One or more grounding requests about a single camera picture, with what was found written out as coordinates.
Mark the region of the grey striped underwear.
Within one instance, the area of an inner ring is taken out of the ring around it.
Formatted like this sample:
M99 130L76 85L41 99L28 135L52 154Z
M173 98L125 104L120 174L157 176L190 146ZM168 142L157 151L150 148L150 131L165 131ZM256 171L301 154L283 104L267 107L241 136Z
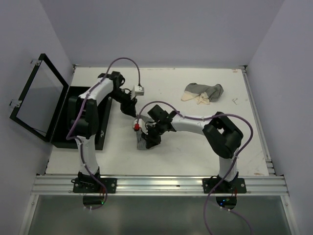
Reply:
M148 116L141 116L139 119L139 130L136 131L136 147L137 150L148 150L146 147L146 141L141 136L141 134L147 134L147 127L152 126L154 124L154 120Z

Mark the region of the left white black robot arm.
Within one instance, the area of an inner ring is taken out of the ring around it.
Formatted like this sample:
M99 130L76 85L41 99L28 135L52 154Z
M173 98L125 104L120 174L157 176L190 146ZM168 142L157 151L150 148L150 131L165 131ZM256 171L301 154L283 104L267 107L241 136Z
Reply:
M107 97L120 103L123 114L136 117L137 99L126 93L121 86L125 78L113 71L102 73L97 83L78 97L70 97L67 105L67 140L75 140L80 155L80 170L72 180L75 193L106 193L106 186L101 181L100 167L95 154L95 137L100 128L99 105Z

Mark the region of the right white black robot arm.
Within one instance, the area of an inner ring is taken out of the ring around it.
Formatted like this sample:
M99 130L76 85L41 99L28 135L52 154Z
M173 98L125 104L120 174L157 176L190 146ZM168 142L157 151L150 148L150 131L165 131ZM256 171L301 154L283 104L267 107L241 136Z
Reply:
M243 133L222 112L213 118L187 117L172 111L168 113L159 105L148 115L152 118L141 138L146 149L161 144L161 135L166 132L190 132L204 136L214 153L219 157L219 172L216 177L202 180L204 193L231 193L238 178L236 154L241 146Z

